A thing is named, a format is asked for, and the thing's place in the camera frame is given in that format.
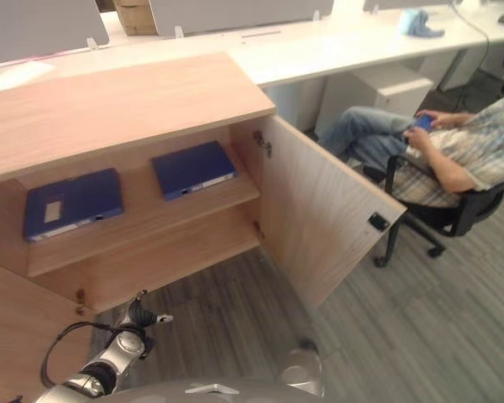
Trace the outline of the person's left hand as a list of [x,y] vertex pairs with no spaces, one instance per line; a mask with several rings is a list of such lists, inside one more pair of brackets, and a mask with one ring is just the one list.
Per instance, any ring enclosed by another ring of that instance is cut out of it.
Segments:
[[414,149],[424,151],[432,146],[429,138],[429,133],[420,127],[412,127],[405,130],[402,136],[407,140],[408,144]]

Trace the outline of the person's right hand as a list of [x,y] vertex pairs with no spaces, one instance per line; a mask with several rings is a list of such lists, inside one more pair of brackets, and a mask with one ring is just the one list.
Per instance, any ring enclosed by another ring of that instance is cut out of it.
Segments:
[[441,121],[444,118],[448,117],[449,113],[431,111],[431,110],[422,110],[417,112],[417,114],[415,115],[414,126],[430,131],[434,128],[436,121]]

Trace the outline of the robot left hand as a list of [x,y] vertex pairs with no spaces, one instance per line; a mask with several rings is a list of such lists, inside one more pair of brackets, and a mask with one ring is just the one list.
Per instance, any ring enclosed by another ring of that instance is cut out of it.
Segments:
[[142,306],[142,300],[147,294],[147,290],[141,290],[131,300],[126,309],[125,322],[142,328],[150,327],[156,323],[173,322],[175,318],[172,315],[155,314]]

